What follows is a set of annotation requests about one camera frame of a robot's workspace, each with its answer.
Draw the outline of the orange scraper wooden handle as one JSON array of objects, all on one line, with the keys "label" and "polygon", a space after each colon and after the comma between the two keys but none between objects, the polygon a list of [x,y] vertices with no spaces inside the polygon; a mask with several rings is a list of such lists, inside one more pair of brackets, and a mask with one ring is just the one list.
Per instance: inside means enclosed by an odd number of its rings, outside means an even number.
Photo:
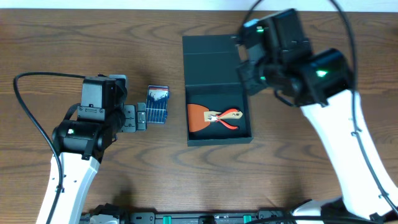
[{"label": "orange scraper wooden handle", "polygon": [[231,108],[224,112],[210,111],[207,107],[198,104],[187,105],[188,130],[190,133],[199,132],[207,128],[211,123],[220,123],[230,130],[239,129],[238,126],[233,126],[227,123],[226,119],[241,119],[243,112]]}]

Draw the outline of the red handled pliers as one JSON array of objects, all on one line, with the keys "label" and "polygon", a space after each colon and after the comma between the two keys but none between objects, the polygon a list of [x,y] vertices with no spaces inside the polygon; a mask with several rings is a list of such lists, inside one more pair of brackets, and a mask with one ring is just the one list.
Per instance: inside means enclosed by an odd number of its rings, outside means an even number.
[{"label": "red handled pliers", "polygon": [[225,112],[208,111],[204,112],[204,118],[206,122],[221,123],[224,127],[237,130],[238,126],[234,126],[228,123],[229,120],[241,119],[243,113],[238,109],[228,109]]}]

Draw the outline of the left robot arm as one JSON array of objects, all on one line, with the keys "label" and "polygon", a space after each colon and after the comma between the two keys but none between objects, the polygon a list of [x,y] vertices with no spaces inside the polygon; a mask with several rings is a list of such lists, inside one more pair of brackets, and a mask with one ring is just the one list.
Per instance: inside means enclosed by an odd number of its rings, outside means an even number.
[{"label": "left robot arm", "polygon": [[104,152],[118,133],[144,131],[145,104],[127,105],[125,75],[86,77],[81,101],[53,130],[55,154],[37,223],[78,223]]}]

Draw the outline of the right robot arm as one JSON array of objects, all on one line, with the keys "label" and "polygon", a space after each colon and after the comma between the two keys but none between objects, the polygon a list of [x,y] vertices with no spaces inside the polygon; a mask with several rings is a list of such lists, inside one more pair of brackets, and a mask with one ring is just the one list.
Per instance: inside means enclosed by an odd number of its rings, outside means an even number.
[{"label": "right robot arm", "polygon": [[384,223],[397,218],[397,186],[367,129],[356,70],[337,49],[314,53],[298,12],[245,17],[237,43],[247,53],[238,67],[246,92],[271,88],[301,109],[317,132],[340,184],[336,199],[309,200],[289,215],[294,223]]}]

